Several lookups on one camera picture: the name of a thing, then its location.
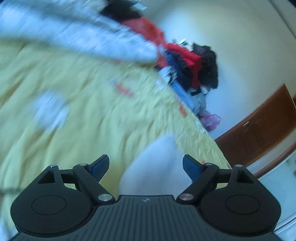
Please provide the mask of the red plastic bag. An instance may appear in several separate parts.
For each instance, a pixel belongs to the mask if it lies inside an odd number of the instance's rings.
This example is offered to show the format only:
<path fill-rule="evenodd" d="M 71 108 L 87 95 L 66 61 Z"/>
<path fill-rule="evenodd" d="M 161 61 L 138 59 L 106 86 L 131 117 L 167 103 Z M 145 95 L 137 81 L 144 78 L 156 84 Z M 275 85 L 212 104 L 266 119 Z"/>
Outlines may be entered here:
<path fill-rule="evenodd" d="M 140 17 L 137 19 L 125 20 L 121 23 L 130 27 L 136 33 L 142 34 L 145 39 L 152 41 L 157 47 L 166 46 L 164 32 L 148 18 Z"/>

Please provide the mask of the black jacket on pile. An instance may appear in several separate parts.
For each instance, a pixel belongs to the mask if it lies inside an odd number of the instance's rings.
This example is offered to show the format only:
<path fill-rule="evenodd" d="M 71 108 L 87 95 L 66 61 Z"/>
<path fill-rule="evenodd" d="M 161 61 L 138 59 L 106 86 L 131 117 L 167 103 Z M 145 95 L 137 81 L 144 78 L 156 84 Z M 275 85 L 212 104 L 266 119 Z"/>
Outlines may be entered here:
<path fill-rule="evenodd" d="M 203 85 L 208 89 L 218 88 L 218 66 L 216 63 L 216 53 L 211 50 L 209 46 L 200 46 L 196 43 L 193 44 L 194 54 L 201 57 L 201 68 L 197 72 L 197 84 Z M 186 64 L 186 62 L 179 55 L 175 54 L 175 62 L 178 65 L 177 80 L 178 83 L 188 91 L 190 88 L 198 89 L 193 87 L 193 73 Z"/>

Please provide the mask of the yellow cartoon bed sheet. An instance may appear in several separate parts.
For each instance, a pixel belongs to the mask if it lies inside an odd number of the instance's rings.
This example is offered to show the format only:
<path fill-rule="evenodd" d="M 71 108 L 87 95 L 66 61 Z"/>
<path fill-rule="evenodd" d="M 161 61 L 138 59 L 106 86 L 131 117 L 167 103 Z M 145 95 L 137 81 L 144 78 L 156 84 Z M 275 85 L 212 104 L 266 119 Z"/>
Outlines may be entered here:
<path fill-rule="evenodd" d="M 107 154 L 101 183 L 117 195 L 126 168 L 166 133 L 183 153 L 229 167 L 153 68 L 1 40 L 1 240 L 16 234 L 12 202 L 49 165 L 68 169 Z"/>

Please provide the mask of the black clothes by window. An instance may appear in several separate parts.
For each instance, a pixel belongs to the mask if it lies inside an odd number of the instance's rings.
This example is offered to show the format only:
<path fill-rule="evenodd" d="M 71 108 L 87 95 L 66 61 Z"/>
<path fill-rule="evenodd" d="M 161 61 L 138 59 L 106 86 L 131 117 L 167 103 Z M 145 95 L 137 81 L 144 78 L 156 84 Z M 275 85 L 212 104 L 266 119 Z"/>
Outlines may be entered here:
<path fill-rule="evenodd" d="M 100 13 L 119 22 L 138 19 L 142 17 L 142 12 L 135 6 L 137 3 L 128 0 L 107 1 L 107 6 Z"/>

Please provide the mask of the pink mesh bag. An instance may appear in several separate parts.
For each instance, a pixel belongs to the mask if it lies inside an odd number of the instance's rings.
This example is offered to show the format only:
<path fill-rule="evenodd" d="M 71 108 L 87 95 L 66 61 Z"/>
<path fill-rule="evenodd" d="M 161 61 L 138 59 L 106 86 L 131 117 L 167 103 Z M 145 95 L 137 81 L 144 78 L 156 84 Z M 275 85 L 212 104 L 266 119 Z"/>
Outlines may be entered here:
<path fill-rule="evenodd" d="M 221 117 L 217 114 L 206 114 L 200 116 L 199 120 L 207 131 L 213 131 L 220 124 Z"/>

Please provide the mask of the red puffer jacket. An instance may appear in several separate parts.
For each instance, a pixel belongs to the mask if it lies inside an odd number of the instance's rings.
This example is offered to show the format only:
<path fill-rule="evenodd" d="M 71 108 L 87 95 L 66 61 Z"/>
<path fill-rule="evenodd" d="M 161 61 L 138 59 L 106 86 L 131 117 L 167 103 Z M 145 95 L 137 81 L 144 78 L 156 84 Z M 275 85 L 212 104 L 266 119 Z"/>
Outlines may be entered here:
<path fill-rule="evenodd" d="M 202 58 L 177 44 L 168 43 L 166 49 L 179 56 L 182 61 L 177 61 L 177 64 L 184 74 L 191 74 L 191 87 L 197 89 L 199 87 L 198 72 L 202 69 Z"/>

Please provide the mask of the light blue knitted blanket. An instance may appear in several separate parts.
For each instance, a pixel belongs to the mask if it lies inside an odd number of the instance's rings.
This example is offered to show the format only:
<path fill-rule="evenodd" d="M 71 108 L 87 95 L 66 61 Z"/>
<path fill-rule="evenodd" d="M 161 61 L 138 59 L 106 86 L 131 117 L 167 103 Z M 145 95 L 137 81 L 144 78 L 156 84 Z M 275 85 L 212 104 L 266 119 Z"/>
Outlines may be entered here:
<path fill-rule="evenodd" d="M 182 86 L 174 80 L 171 83 L 171 87 L 177 93 L 179 98 L 187 105 L 187 107 L 193 111 L 195 109 L 195 105 L 189 98 L 188 93 L 182 88 Z"/>

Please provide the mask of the white knitted sweater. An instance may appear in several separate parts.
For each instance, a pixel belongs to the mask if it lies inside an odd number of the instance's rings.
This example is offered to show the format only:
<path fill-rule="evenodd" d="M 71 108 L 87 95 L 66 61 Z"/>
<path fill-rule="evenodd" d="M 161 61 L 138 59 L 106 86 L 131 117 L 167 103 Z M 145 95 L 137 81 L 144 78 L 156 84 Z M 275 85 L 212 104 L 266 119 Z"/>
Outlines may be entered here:
<path fill-rule="evenodd" d="M 177 198 L 192 180 L 183 169 L 184 154 L 175 136 L 165 134 L 151 142 L 128 166 L 119 184 L 120 195 Z"/>

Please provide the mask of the white sliding wardrobe door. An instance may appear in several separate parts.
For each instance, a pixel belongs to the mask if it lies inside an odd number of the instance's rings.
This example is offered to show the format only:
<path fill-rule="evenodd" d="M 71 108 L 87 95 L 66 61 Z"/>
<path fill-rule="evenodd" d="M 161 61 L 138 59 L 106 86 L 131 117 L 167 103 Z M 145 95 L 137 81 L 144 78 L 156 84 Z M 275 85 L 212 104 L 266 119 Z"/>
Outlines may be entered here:
<path fill-rule="evenodd" d="M 295 152 L 261 176 L 259 181 L 280 203 L 281 215 L 275 228 L 277 232 L 295 220 Z"/>

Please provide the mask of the brown wooden door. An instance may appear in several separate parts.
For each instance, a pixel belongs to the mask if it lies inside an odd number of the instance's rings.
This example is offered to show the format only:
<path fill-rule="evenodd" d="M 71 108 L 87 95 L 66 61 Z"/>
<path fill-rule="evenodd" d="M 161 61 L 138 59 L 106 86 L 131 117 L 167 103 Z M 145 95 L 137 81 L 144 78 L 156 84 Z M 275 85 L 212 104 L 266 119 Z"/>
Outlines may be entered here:
<path fill-rule="evenodd" d="M 253 113 L 215 139 L 233 167 L 249 166 L 295 129 L 295 103 L 285 84 Z"/>

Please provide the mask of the white printed rolled duvet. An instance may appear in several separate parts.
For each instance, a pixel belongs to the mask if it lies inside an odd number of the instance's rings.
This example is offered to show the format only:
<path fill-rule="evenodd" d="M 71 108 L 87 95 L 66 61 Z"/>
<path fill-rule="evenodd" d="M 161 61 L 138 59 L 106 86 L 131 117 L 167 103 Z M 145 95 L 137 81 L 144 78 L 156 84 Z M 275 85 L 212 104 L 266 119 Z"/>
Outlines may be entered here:
<path fill-rule="evenodd" d="M 105 6 L 105 1 L 1 1 L 1 38 L 118 61 L 156 63 L 156 44 L 100 14 Z"/>

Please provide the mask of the dark navy jacket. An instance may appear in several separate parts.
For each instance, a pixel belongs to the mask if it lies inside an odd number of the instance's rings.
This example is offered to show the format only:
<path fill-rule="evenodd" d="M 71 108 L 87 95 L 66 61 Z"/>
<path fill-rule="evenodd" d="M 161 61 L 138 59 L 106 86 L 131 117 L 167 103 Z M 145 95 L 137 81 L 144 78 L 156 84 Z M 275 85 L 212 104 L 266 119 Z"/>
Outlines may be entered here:
<path fill-rule="evenodd" d="M 192 87 L 193 74 L 187 63 L 179 54 L 167 51 L 166 61 L 177 72 L 177 82 L 184 88 L 189 90 Z"/>

